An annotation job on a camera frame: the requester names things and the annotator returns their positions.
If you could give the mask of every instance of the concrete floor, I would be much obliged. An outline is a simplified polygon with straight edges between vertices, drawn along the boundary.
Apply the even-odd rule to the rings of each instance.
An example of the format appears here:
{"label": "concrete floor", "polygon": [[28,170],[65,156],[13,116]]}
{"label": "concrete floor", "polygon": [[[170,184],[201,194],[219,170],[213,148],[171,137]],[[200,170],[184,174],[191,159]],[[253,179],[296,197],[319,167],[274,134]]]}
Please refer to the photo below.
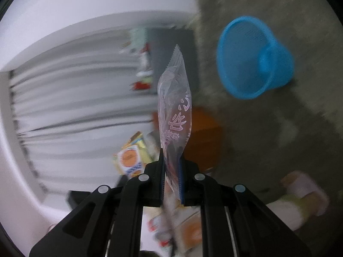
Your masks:
{"label": "concrete floor", "polygon": [[[284,194],[279,180],[310,174],[328,193],[330,209],[298,232],[313,254],[343,221],[343,26],[326,0],[199,0],[196,20],[201,92],[193,102],[223,125],[225,144],[214,177],[243,183],[265,203]],[[295,78],[260,97],[237,100],[220,83],[216,47],[234,18],[263,20],[293,54]]]}

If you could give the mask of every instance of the curtain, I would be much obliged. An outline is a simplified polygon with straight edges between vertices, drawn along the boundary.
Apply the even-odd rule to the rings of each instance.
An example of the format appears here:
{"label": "curtain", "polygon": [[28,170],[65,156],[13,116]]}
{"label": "curtain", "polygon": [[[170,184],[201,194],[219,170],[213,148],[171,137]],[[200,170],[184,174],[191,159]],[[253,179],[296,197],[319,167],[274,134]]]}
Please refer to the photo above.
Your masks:
{"label": "curtain", "polygon": [[138,56],[121,53],[126,31],[83,37],[12,72],[18,139],[47,192],[116,185],[113,154],[137,131],[153,130],[157,95],[132,91]]}

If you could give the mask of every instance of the blue basket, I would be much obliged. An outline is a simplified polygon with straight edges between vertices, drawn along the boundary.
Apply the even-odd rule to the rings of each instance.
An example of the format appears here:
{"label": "blue basket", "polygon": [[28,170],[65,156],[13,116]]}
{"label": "blue basket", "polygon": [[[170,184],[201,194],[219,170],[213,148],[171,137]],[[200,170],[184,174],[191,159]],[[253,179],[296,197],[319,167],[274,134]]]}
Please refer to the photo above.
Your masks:
{"label": "blue basket", "polygon": [[226,26],[218,43],[217,66],[224,87],[239,99],[286,85],[294,70],[290,52],[266,24],[251,16]]}

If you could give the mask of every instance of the yellow snack package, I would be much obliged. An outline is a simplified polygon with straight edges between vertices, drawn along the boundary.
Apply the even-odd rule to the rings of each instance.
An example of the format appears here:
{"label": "yellow snack package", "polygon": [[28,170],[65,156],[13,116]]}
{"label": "yellow snack package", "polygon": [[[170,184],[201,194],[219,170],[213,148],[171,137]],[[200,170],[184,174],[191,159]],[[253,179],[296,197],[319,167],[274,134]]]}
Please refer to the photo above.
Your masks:
{"label": "yellow snack package", "polygon": [[143,134],[138,131],[114,155],[114,164],[121,175],[128,178],[135,177],[144,172],[145,166],[152,162],[148,149],[143,139]]}

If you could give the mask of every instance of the person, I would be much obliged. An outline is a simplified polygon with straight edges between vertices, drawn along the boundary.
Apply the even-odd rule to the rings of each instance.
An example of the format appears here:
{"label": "person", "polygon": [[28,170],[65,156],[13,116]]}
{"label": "person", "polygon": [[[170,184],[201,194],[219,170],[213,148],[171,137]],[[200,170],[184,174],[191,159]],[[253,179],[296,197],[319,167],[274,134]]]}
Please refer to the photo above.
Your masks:
{"label": "person", "polygon": [[306,173],[293,171],[281,180],[286,194],[267,204],[292,231],[303,226],[311,216],[325,213],[329,197]]}

